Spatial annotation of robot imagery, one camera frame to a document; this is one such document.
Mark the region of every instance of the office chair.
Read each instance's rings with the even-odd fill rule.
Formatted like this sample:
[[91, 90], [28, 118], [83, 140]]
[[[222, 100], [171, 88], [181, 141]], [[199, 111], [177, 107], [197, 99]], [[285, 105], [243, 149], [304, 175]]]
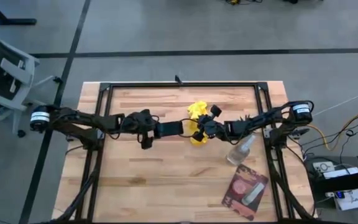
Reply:
[[31, 104], [45, 104], [29, 96], [30, 90], [49, 80], [62, 82], [58, 77], [49, 76], [34, 83], [37, 65], [38, 59], [0, 40], [0, 121], [13, 114], [12, 132], [20, 138], [25, 136], [25, 132], [19, 130], [22, 112]]

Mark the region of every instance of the black table frame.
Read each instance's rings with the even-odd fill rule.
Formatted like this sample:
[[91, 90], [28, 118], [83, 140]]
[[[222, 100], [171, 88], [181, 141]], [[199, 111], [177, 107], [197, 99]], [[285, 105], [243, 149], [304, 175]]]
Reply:
[[0, 25], [35, 25], [36, 19], [9, 19], [0, 11]]
[[[101, 112], [101, 105], [103, 97], [107, 94], [107, 100], [106, 100], [106, 106], [104, 110], [104, 116], [108, 116], [110, 109], [111, 109], [111, 100], [112, 100], [112, 94], [113, 89], [115, 88], [150, 88], [150, 87], [223, 87], [223, 86], [242, 86], [242, 87], [252, 87], [254, 89], [255, 93], [255, 99], [257, 104], [257, 109], [259, 114], [263, 113], [263, 106], [262, 106], [262, 97], [261, 92], [264, 94], [265, 102], [266, 102], [266, 108], [269, 110], [272, 108], [272, 102], [270, 100], [270, 94], [269, 94], [269, 88], [266, 82], [183, 82], [183, 83], [164, 83], [164, 82], [155, 82], [155, 83], [101, 83], [99, 87], [99, 94], [98, 99], [96, 102], [96, 109], [95, 114], [100, 114]], [[262, 130], [262, 135], [264, 137], [264, 144], [265, 144], [265, 151], [266, 151], [266, 157], [268, 161], [273, 161], [271, 150], [272, 148], [268, 146], [264, 130]], [[101, 169], [101, 163], [103, 160], [103, 144], [105, 140], [105, 135], [102, 135], [101, 138], [101, 144], [102, 146], [99, 148], [99, 151], [97, 152], [96, 156], [96, 162], [94, 165], [94, 170], [97, 170], [96, 178], [93, 180], [92, 188], [91, 188], [91, 195], [89, 198], [89, 206], [88, 211], [86, 213], [86, 220], [88, 222], [92, 222], [93, 215], [94, 215], [94, 207], [96, 204], [96, 194], [98, 191], [98, 182], [99, 182], [99, 172]], [[88, 177], [90, 176], [90, 168], [91, 168], [91, 160], [92, 160], [93, 152], [88, 151], [86, 154], [85, 159], [85, 166], [83, 170], [83, 176], [81, 180], [81, 188], [84, 187], [86, 181], [88, 180]], [[287, 181], [287, 174], [285, 171], [284, 161], [282, 152], [280, 150], [277, 151], [277, 162], [278, 166], [280, 168], [279, 172], [280, 175], [284, 181], [284, 183], [288, 186]], [[280, 197], [278, 194], [278, 187], [276, 180], [272, 178], [272, 169], [275, 169], [275, 167], [272, 167], [273, 163], [268, 162], [268, 169], [270, 174], [270, 183], [272, 186], [272, 193], [273, 193], [273, 199], [274, 199], [274, 205], [275, 205], [275, 212], [277, 215], [277, 219], [280, 220], [283, 218], [283, 212], [282, 212], [282, 205], [280, 202]], [[293, 211], [293, 207], [287, 197], [285, 197], [287, 210], [288, 210], [288, 217], [289, 218], [295, 218], [295, 214]], [[75, 220], [80, 221], [82, 220], [83, 216], [83, 204], [84, 201], [82, 200], [78, 206], [76, 207], [76, 213], [75, 213]]]

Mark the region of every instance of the clear plastic bottle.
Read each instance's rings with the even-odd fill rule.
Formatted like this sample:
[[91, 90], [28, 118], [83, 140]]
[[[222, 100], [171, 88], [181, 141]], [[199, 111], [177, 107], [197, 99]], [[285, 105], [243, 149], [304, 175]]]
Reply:
[[250, 153], [250, 146], [255, 140], [253, 134], [245, 137], [227, 154], [226, 159], [232, 164], [238, 166]]

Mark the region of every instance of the concrete floor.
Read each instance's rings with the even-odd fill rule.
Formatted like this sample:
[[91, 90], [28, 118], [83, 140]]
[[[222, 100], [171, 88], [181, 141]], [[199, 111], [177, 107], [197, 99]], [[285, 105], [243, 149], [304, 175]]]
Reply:
[[[36, 26], [0, 26], [0, 37], [28, 53], [68, 53], [85, 0], [0, 1], [11, 17], [35, 17]], [[358, 48], [358, 1], [280, 0], [230, 6], [219, 0], [91, 0], [76, 52], [153, 50], [254, 50]], [[61, 76], [66, 58], [43, 58], [37, 79]], [[316, 112], [358, 95], [358, 54], [285, 54], [74, 58], [62, 98], [76, 107], [83, 82], [182, 80], [283, 80], [290, 100], [313, 100]], [[51, 83], [39, 96], [53, 103]], [[321, 113], [314, 124], [331, 134], [358, 113], [358, 99]], [[11, 134], [0, 122], [0, 220], [20, 219], [43, 136]], [[317, 134], [308, 134], [303, 141]], [[54, 133], [30, 222], [51, 217], [67, 148]], [[338, 155], [323, 147], [317, 155]], [[344, 152], [358, 155], [358, 137]], [[358, 211], [323, 210], [324, 220], [358, 223]]]

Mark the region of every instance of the yellow cloth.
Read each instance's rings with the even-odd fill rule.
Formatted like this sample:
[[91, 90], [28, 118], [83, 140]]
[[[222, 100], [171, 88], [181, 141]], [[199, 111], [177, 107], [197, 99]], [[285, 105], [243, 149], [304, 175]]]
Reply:
[[[190, 105], [187, 108], [187, 111], [189, 112], [190, 119], [197, 120], [199, 116], [207, 114], [206, 107], [207, 107], [207, 104], [203, 101], [198, 101], [198, 102]], [[197, 123], [192, 122], [192, 121], [188, 122], [188, 130], [191, 134], [193, 134], [196, 131], [199, 131], [199, 129], [197, 128]], [[205, 134], [204, 134], [204, 136], [205, 137], [203, 138], [203, 140], [201, 142], [199, 142], [193, 138], [190, 138], [190, 142], [192, 144], [194, 144], [195, 146], [205, 144], [207, 141], [207, 137]]]

